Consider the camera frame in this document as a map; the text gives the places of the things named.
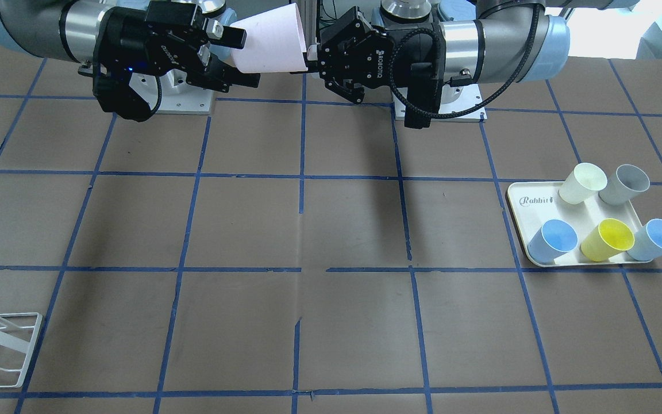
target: cable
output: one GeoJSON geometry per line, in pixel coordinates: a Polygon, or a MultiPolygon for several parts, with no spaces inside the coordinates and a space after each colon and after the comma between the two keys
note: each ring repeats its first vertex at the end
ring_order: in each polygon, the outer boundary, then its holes
{"type": "Polygon", "coordinates": [[[157,82],[157,102],[155,102],[155,107],[149,112],[148,118],[152,118],[157,110],[160,109],[160,104],[163,103],[163,83],[160,81],[159,76],[155,76],[155,82],[157,82]]]}
{"type": "Polygon", "coordinates": [[[520,75],[520,71],[522,71],[522,69],[525,67],[525,63],[526,61],[528,61],[528,58],[530,57],[530,53],[533,50],[533,45],[536,43],[536,32],[538,32],[538,19],[540,18],[540,11],[541,11],[539,7],[540,5],[535,5],[535,7],[533,8],[533,20],[530,22],[530,32],[528,33],[528,40],[525,43],[525,53],[522,55],[522,59],[520,60],[520,63],[518,63],[518,66],[515,68],[514,73],[512,74],[512,76],[510,76],[510,79],[508,79],[507,82],[505,82],[502,85],[502,87],[500,87],[490,97],[483,100],[479,104],[471,107],[470,109],[462,110],[460,112],[435,113],[435,112],[430,112],[428,110],[422,110],[421,108],[416,107],[400,93],[399,89],[397,88],[397,85],[395,84],[394,67],[395,67],[395,63],[397,62],[397,55],[399,54],[400,50],[402,50],[403,45],[405,45],[408,42],[408,40],[412,39],[413,36],[429,35],[431,39],[433,39],[433,49],[436,50],[436,53],[438,53],[438,47],[439,47],[438,37],[431,29],[426,29],[425,27],[415,29],[412,32],[406,34],[405,37],[402,37],[400,43],[397,44],[397,46],[393,50],[392,57],[390,58],[390,65],[388,67],[390,90],[395,95],[395,97],[397,97],[397,99],[400,99],[400,102],[402,102],[402,104],[405,105],[405,108],[407,110],[412,111],[417,115],[425,116],[426,118],[431,118],[431,120],[451,120],[452,118],[458,118],[459,116],[468,115],[472,112],[476,112],[482,109],[483,107],[489,105],[492,101],[497,99],[499,95],[502,95],[502,93],[505,92],[505,90],[508,87],[510,87],[512,82],[515,82],[517,76],[520,75]]]}

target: white tray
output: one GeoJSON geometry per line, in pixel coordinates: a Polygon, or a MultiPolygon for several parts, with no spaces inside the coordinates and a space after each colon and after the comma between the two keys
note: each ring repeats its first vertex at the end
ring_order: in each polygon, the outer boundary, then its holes
{"type": "Polygon", "coordinates": [[[528,243],[538,233],[543,223],[551,219],[569,223],[576,231],[580,245],[581,241],[606,218],[621,220],[633,232],[642,227],[632,202],[609,205],[595,195],[581,204],[571,205],[559,197],[562,183],[563,181],[513,183],[507,189],[507,199],[510,201],[523,251],[533,264],[539,267],[562,267],[648,263],[637,261],[625,252],[604,262],[592,262],[581,253],[578,246],[572,252],[556,258],[552,263],[543,264],[533,260],[528,252],[528,243]]]}

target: plastic cup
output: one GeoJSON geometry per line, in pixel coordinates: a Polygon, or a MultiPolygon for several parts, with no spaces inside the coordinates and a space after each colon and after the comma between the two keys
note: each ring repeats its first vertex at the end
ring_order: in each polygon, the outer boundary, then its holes
{"type": "Polygon", "coordinates": [[[579,204],[607,186],[607,175],[593,163],[580,163],[559,188],[559,196],[568,204],[579,204]]]}
{"type": "Polygon", "coordinates": [[[579,244],[576,231],[562,220],[548,220],[528,243],[528,254],[538,263],[553,262],[579,244]]]}
{"type": "Polygon", "coordinates": [[[607,204],[620,205],[640,196],[651,188],[651,179],[647,174],[625,163],[617,167],[617,171],[607,180],[605,189],[599,192],[599,198],[607,204]]]}
{"type": "Polygon", "coordinates": [[[603,262],[635,244],[635,235],[628,225],[617,219],[604,219],[582,241],[581,252],[592,262],[603,262]]]}
{"type": "Polygon", "coordinates": [[[231,24],[245,29],[244,49],[231,49],[234,65],[244,73],[307,71],[307,52],[298,5],[292,3],[231,24]]]}
{"type": "Polygon", "coordinates": [[[662,256],[662,219],[649,221],[635,233],[635,246],[628,254],[641,262],[662,256]]]}

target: wire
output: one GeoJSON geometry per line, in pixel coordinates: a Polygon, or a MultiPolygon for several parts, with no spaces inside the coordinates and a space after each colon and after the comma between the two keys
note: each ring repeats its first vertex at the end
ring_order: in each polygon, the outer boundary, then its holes
{"type": "Polygon", "coordinates": [[[431,39],[433,39],[433,49],[436,50],[436,53],[438,53],[438,47],[440,44],[438,37],[431,29],[426,29],[425,27],[415,29],[414,31],[406,34],[405,37],[403,37],[400,40],[400,43],[397,44],[397,46],[393,50],[392,57],[390,58],[390,65],[388,67],[390,90],[395,95],[395,97],[397,97],[397,99],[400,99],[400,102],[402,102],[403,105],[405,105],[405,108],[407,110],[416,113],[417,115],[425,116],[426,118],[431,118],[431,120],[451,120],[452,118],[458,118],[459,116],[468,115],[472,112],[476,112],[482,109],[483,107],[489,105],[492,101],[497,99],[499,95],[502,95],[502,93],[505,92],[505,90],[508,87],[510,87],[512,82],[515,82],[515,79],[517,79],[517,76],[520,75],[520,72],[525,67],[525,63],[526,61],[528,61],[528,58],[530,57],[530,53],[533,50],[533,45],[536,43],[536,32],[538,32],[538,19],[540,18],[540,11],[541,11],[540,5],[535,5],[533,8],[533,20],[530,22],[530,32],[528,33],[528,40],[525,43],[525,53],[522,55],[522,59],[520,60],[520,63],[518,63],[518,66],[515,68],[515,71],[513,72],[512,76],[510,76],[510,79],[508,79],[507,82],[505,82],[502,85],[502,87],[500,87],[490,97],[483,100],[479,104],[471,107],[470,109],[462,110],[460,112],[452,112],[452,113],[435,113],[435,112],[430,112],[428,110],[423,110],[410,103],[410,101],[408,101],[397,88],[394,79],[395,78],[394,67],[395,67],[395,63],[397,62],[397,55],[399,54],[400,50],[402,50],[403,45],[405,45],[408,42],[408,40],[412,39],[413,36],[416,35],[429,35],[431,39]]]}
{"type": "Polygon", "coordinates": [[[155,102],[155,107],[149,112],[148,118],[152,118],[163,103],[163,83],[160,81],[159,76],[155,76],[155,82],[157,82],[157,102],[155,102]]]}

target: yellow cup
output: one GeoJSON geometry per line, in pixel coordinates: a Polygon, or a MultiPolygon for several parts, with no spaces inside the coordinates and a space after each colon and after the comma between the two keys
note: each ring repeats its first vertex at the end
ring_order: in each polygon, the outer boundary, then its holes
{"type": "Polygon", "coordinates": [[[635,244],[635,235],[628,225],[617,219],[604,219],[582,241],[581,252],[592,262],[602,262],[628,251],[635,244]]]}

